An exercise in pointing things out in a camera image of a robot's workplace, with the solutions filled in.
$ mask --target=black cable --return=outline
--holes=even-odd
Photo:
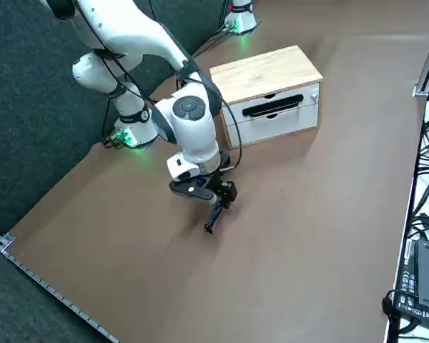
[[[388,291],[388,293],[386,293],[386,297],[387,298],[389,298],[389,296],[392,294],[392,293],[397,293],[397,294],[401,294],[401,295],[406,295],[407,297],[410,297],[410,298],[418,298],[418,296],[417,295],[415,295],[415,294],[413,294],[413,293],[409,293],[409,292],[407,292],[407,291],[403,291],[403,290],[401,290],[401,289],[391,289],[391,290],[389,290]]]
[[[423,341],[427,341],[427,342],[429,342],[429,338],[427,338],[427,337],[419,337],[419,336],[399,336],[398,338],[401,338],[401,339],[421,339],[421,340],[423,340]]]
[[[132,75],[130,75],[130,73],[122,66],[122,64],[117,60],[117,58],[114,56],[114,54],[108,49],[108,47],[104,44],[104,42],[100,39],[99,35],[97,34],[97,32],[95,32],[94,28],[92,27],[92,25],[89,23],[89,20],[87,20],[86,15],[84,14],[84,12],[82,11],[78,0],[73,0],[75,7],[78,9],[78,12],[81,14],[82,18],[84,19],[84,21],[86,22],[87,26],[90,28],[90,30],[92,31],[92,33],[95,35],[95,37],[97,38],[97,40],[100,42],[100,44],[104,47],[104,49],[106,51],[108,51],[111,56],[113,61],[117,64],[117,66],[124,72],[125,76],[128,76],[131,80],[132,83],[138,88],[138,90],[140,92],[143,93],[143,96],[138,95],[136,92],[130,90],[127,86],[125,86],[118,78],[116,75],[114,75],[113,71],[109,68],[108,63],[105,62],[105,60],[102,58],[103,63],[105,64],[105,66],[107,67],[109,73],[114,77],[114,79],[116,80],[116,82],[118,84],[120,84],[121,86],[123,86],[125,89],[127,89],[128,91],[130,91],[132,94],[138,96],[139,98],[143,99],[143,100],[147,100],[149,102],[151,102],[152,104],[155,104],[156,101],[154,101],[153,99],[151,99],[149,96],[147,96],[142,90],[141,87],[138,85],[138,83],[134,80],[134,78],[132,77]]]
[[[154,8],[152,7],[151,0],[148,0],[148,3],[149,3],[149,7],[151,9],[151,12],[152,12],[152,17],[153,17],[154,21],[156,21],[156,12],[154,12]]]
[[[197,82],[198,84],[203,84],[203,82],[198,81],[198,80],[194,80],[191,78],[188,78],[187,80]],[[232,112],[232,109],[230,108],[229,104],[224,100],[224,98],[222,96],[221,96],[221,102],[226,106],[227,110],[229,111],[230,116],[232,117],[232,120],[234,121],[235,131],[237,132],[237,135],[238,135],[238,145],[239,145],[240,152],[238,154],[237,163],[235,163],[235,165],[232,167],[232,169],[235,169],[240,165],[240,162],[242,161],[242,155],[243,155],[242,135],[240,134],[240,128],[238,127],[238,122],[234,116],[234,112]]]
[[[418,172],[418,176],[419,177],[422,177],[422,176],[425,176],[425,175],[429,175],[429,170],[420,170]]]
[[[224,30],[224,29],[226,29],[226,26],[223,24],[218,28],[218,30],[216,30],[215,33],[212,34],[212,36],[210,38],[208,38],[208,40],[212,39],[217,34],[220,34],[222,32],[222,30]]]
[[[105,125],[107,124],[107,118],[108,118],[108,111],[109,111],[109,105],[111,104],[112,100],[108,98],[107,103],[107,110],[105,111],[105,116],[103,118],[103,124],[102,124],[102,138],[105,139]]]
[[[421,166],[418,167],[418,173],[429,171],[429,164],[420,162],[420,165]]]
[[[222,25],[224,25],[224,18],[225,18],[226,10],[227,10],[227,0],[224,0],[222,2],[220,19],[217,22],[217,27],[221,27]]]
[[[407,236],[407,238],[411,238],[413,236],[416,236],[417,234],[425,234],[426,231],[429,231],[429,227],[425,227],[424,229],[419,229],[417,227],[412,227],[413,229],[417,230],[416,232],[413,232],[412,234],[409,234]]]
[[[232,34],[225,32],[225,34],[221,35],[220,38],[218,38],[216,41],[214,41],[213,43],[211,43],[209,46],[207,46],[206,48],[204,48],[203,50],[197,52],[196,54],[194,54],[194,58],[196,58],[197,56],[203,54],[204,52],[214,48],[216,45],[221,44],[223,41],[225,41],[227,38],[231,37]]]
[[[412,227],[412,229],[415,229],[416,232],[414,232],[412,234],[409,234],[407,236],[407,238],[412,238],[413,236],[419,234],[420,235],[420,239],[424,239],[425,241],[429,242],[429,238],[428,238],[428,235],[426,234],[426,230],[425,229],[420,229],[420,228],[417,228],[417,227]]]
[[[413,218],[412,218],[412,222],[415,222],[415,221],[417,221],[417,220],[421,220],[421,219],[429,219],[429,216],[428,215],[425,215],[425,216],[422,216],[422,215],[420,215],[420,216],[414,216]]]
[[[414,210],[412,212],[413,217],[416,216],[416,214],[418,214],[418,212],[423,208],[423,206],[427,202],[428,198],[429,198],[429,184],[425,188],[423,195],[421,196],[420,201],[418,202],[418,204],[416,205],[416,207],[414,208]]]
[[[408,332],[413,331],[414,329],[416,329],[416,327],[418,325],[421,324],[421,321],[418,319],[413,319],[409,325],[407,325],[406,327],[403,327],[402,329],[399,329],[399,334],[407,334]]]

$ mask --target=brown table surface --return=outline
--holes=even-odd
[[[94,146],[11,231],[11,254],[123,342],[383,339],[429,0],[259,0],[256,11],[251,36],[200,64],[297,44],[325,79],[322,122],[245,149],[219,242],[202,232],[208,208],[169,191],[175,147],[163,141]]]

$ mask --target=wooden box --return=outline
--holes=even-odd
[[[318,127],[322,76],[298,46],[210,69],[229,104],[243,145]],[[229,148],[239,146],[231,114],[222,107]]]

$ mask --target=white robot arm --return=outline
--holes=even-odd
[[[167,160],[178,195],[216,204],[205,229],[211,230],[222,208],[237,191],[221,180],[220,168],[230,163],[220,153],[213,116],[221,109],[221,94],[211,79],[161,24],[145,16],[133,0],[40,0],[59,19],[70,19],[78,37],[93,51],[73,64],[73,75],[83,86],[107,94],[119,112],[117,127],[126,126],[133,145],[153,140],[157,133],[178,144],[181,152]],[[132,82],[120,82],[143,54],[161,56],[175,70],[183,86],[156,104]]]

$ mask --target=dark gray carpet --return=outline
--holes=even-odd
[[[194,52],[216,31],[221,0],[152,0],[157,20]],[[136,0],[151,16],[147,0]],[[0,233],[9,231],[101,140],[107,99],[73,80],[89,48],[35,0],[0,1]],[[169,76],[149,56],[134,72],[147,92]],[[117,113],[108,120],[111,129]]]
[[[0,254],[0,343],[109,342]]]

